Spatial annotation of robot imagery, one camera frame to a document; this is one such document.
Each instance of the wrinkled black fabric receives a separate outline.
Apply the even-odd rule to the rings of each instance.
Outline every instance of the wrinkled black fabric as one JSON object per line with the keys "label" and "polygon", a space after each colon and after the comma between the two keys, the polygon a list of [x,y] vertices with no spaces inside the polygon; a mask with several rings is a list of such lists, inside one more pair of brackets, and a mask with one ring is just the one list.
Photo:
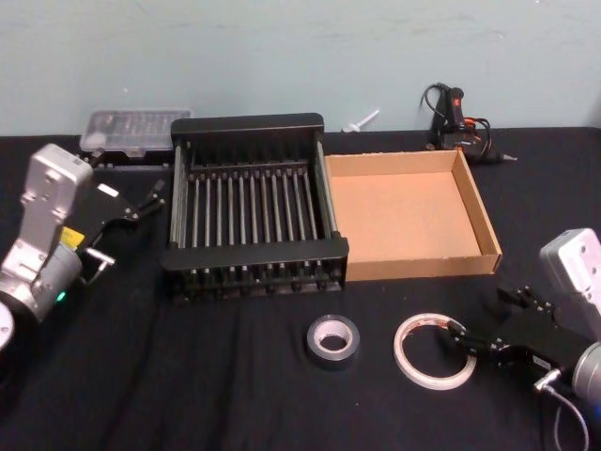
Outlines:
{"label": "wrinkled black fabric", "polygon": [[[325,149],[409,151],[424,139],[424,132],[328,134]],[[406,379],[393,358],[396,328],[417,313],[493,326],[485,303],[500,282],[537,288],[562,307],[562,324],[590,333],[581,311],[553,292],[538,252],[568,228],[601,235],[601,132],[499,130],[494,139],[518,157],[473,169],[504,253],[495,276],[180,307],[167,301],[158,262],[167,211],[133,235],[116,233],[102,249],[117,266],[94,287],[71,290],[42,326],[39,356],[1,419],[0,449],[541,449],[532,374],[479,362],[462,387],[432,392]],[[0,256],[18,230],[28,157],[47,142],[76,149],[78,139],[0,138]],[[113,171],[98,179],[133,200],[160,176]],[[361,332],[359,358],[343,372],[322,371],[305,353],[307,328],[328,313],[349,317]],[[417,367],[449,375],[461,362],[440,340],[416,334],[408,353]],[[552,449],[555,403],[544,400],[543,408]],[[586,412],[595,429],[599,420]],[[578,427],[563,418],[564,449],[578,449]]]}

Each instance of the black metal rack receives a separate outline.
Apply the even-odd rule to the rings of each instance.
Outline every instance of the black metal rack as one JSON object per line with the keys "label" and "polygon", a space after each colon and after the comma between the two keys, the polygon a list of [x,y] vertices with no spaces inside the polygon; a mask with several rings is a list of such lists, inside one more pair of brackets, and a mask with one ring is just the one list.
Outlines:
{"label": "black metal rack", "polygon": [[341,289],[318,114],[179,119],[168,249],[182,300]]}

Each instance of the open cardboard tray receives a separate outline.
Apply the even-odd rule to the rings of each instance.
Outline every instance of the open cardboard tray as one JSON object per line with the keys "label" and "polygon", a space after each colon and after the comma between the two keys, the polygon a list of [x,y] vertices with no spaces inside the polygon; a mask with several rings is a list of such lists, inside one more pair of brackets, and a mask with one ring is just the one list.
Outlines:
{"label": "open cardboard tray", "polygon": [[460,151],[326,158],[347,281],[490,274],[501,248]]}

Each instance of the yellow label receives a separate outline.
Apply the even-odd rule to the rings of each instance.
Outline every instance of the yellow label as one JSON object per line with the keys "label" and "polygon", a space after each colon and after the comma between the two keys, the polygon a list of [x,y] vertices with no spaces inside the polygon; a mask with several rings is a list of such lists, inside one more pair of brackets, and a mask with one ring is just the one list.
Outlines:
{"label": "yellow label", "polygon": [[77,246],[82,243],[84,238],[85,236],[77,230],[68,227],[63,227],[63,232],[60,235],[60,240],[74,251],[77,250]]}

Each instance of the tape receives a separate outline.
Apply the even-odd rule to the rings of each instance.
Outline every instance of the tape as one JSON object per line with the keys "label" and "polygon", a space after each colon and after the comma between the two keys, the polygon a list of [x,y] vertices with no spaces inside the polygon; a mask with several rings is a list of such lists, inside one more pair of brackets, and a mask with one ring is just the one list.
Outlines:
{"label": "tape", "polygon": [[410,380],[430,390],[452,390],[465,383],[470,378],[471,373],[473,373],[473,370],[476,367],[476,358],[472,355],[468,355],[465,366],[454,376],[449,376],[447,378],[435,378],[418,371],[409,362],[403,350],[403,341],[407,335],[411,333],[411,331],[423,326],[438,326],[441,329],[447,329],[447,324],[449,321],[459,324],[454,319],[445,317],[444,315],[438,315],[436,313],[423,313],[421,315],[415,315],[414,317],[411,317],[403,322],[403,324],[401,324],[396,330],[396,335],[394,336],[394,358],[396,359],[398,367]]}
{"label": "tape", "polygon": [[[323,345],[325,338],[335,336],[344,340],[338,350],[329,350]],[[307,332],[309,356],[322,368],[343,369],[357,358],[360,336],[357,326],[348,318],[339,315],[324,315],[316,319]]]}
{"label": "tape", "polygon": [[63,231],[60,234],[60,240],[73,251],[77,250],[84,238],[83,234],[68,227],[63,227]]}

